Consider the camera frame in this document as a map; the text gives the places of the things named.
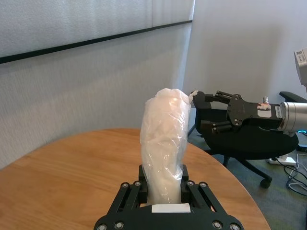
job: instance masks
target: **floor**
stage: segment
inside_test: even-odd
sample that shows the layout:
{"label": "floor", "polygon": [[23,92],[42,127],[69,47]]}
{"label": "floor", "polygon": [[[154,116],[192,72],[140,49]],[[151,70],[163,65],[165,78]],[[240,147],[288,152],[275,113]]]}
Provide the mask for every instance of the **floor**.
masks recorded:
{"label": "floor", "polygon": [[[204,139],[198,135],[199,133],[194,130],[188,141],[203,150],[209,149]],[[298,134],[298,137],[300,144],[307,145],[306,136]],[[296,151],[290,153],[290,156],[296,160]],[[214,155],[213,157],[223,163],[224,157],[222,155]],[[265,160],[249,162],[273,178],[268,189],[260,187],[262,180],[260,176],[245,168],[235,159],[229,160],[227,168],[256,201],[271,230],[306,229],[307,197],[286,188],[287,176],[283,171],[283,166],[270,165]],[[299,156],[299,162],[307,167],[307,156]]]}

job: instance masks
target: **black office chair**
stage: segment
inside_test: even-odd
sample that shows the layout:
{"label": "black office chair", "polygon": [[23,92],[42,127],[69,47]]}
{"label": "black office chair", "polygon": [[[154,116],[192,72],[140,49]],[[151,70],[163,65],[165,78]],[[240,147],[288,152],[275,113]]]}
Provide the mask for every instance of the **black office chair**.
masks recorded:
{"label": "black office chair", "polygon": [[[303,102],[305,99],[290,92],[281,92],[286,101]],[[272,178],[260,171],[247,160],[262,160],[275,158],[292,152],[298,146],[296,135],[290,137],[278,131],[268,131],[257,126],[242,126],[238,132],[224,132],[213,134],[212,131],[201,129],[201,121],[223,122],[226,121],[226,110],[212,109],[209,102],[205,102],[205,94],[198,92],[193,98],[196,108],[194,128],[205,139],[210,147],[207,153],[224,155],[223,165],[227,167],[230,157],[237,159],[248,169],[264,179],[260,185],[268,188]]]}

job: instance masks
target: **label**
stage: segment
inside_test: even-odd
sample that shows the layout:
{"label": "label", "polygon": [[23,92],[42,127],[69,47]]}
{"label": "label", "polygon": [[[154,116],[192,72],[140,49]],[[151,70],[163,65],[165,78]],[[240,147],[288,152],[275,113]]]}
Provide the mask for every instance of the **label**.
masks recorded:
{"label": "label", "polygon": [[275,106],[275,111],[276,111],[276,117],[277,118],[282,118],[282,110],[280,109],[280,106]]}
{"label": "label", "polygon": [[152,205],[152,213],[172,213],[172,212],[191,212],[190,205],[185,204],[164,204]]}
{"label": "label", "polygon": [[302,51],[298,51],[295,53],[296,59],[298,63],[306,62],[306,58],[304,56],[304,53]]}
{"label": "label", "polygon": [[271,105],[267,103],[259,103],[257,106],[257,114],[261,117],[271,117]]}

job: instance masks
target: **plastic bag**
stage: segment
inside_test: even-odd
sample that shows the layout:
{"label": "plastic bag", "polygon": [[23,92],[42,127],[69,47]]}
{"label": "plastic bag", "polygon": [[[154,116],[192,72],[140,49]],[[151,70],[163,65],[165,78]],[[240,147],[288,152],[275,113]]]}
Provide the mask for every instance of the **plastic bag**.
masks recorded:
{"label": "plastic bag", "polygon": [[163,89],[146,102],[140,142],[150,204],[181,203],[181,161],[193,95]]}

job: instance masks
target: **wooden table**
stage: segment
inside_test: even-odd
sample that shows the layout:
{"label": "wooden table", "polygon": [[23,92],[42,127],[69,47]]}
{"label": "wooden table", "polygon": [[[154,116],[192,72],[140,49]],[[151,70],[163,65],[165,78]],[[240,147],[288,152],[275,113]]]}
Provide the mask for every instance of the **wooden table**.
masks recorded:
{"label": "wooden table", "polygon": [[[92,230],[122,182],[137,180],[140,131],[110,129],[43,146],[0,171],[1,230]],[[218,161],[189,144],[192,180],[206,181],[245,230],[269,230],[249,193]]]}

